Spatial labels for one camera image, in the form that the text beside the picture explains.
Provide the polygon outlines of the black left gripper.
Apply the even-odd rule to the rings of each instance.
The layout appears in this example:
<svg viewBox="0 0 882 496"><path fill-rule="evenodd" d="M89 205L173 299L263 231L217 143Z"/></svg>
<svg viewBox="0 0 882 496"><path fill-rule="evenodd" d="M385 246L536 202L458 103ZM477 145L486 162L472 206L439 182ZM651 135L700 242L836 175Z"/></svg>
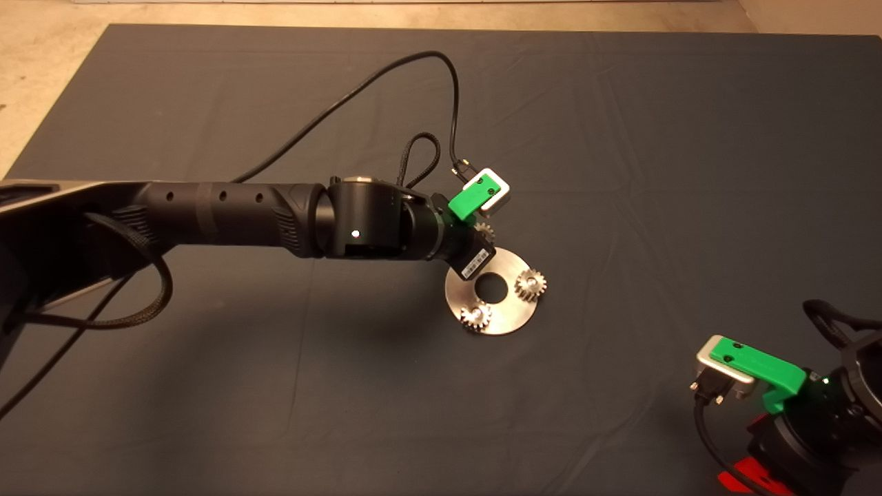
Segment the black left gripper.
<svg viewBox="0 0 882 496"><path fill-rule="evenodd" d="M443 238L443 261L461 280L472 280L497 254L491 226L454 228Z"/></svg>

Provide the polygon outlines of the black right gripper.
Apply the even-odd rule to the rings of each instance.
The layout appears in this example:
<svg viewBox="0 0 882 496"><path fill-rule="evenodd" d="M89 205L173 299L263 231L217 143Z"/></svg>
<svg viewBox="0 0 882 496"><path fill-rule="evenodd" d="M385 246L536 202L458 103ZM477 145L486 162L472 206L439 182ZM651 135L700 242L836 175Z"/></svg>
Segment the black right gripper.
<svg viewBox="0 0 882 496"><path fill-rule="evenodd" d="M869 408L844 377L809 381L748 427L748 453L719 461L719 483L730 493L841 495L848 480L869 466Z"/></svg>

